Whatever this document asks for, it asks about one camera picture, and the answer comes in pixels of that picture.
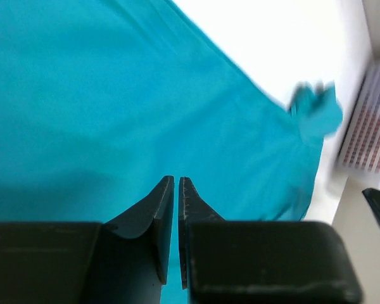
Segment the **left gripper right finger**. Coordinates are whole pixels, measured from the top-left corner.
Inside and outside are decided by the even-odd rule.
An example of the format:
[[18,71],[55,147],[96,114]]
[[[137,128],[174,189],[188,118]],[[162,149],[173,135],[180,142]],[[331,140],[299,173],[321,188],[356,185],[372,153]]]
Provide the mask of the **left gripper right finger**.
[[231,221],[179,182],[179,256],[189,303],[362,303],[339,234],[323,222]]

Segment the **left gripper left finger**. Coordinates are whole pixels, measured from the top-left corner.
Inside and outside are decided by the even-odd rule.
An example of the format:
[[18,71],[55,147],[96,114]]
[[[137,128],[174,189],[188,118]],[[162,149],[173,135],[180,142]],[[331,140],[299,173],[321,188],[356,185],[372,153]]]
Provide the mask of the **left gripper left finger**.
[[112,220],[0,222],[0,303],[159,303],[174,178]]

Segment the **teal t shirt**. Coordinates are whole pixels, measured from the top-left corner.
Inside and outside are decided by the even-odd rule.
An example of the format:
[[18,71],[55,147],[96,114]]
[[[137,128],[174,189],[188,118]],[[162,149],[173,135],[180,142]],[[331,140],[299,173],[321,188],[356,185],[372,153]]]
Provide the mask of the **teal t shirt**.
[[271,100],[172,1],[0,1],[0,221],[105,222],[164,176],[301,220],[335,88]]

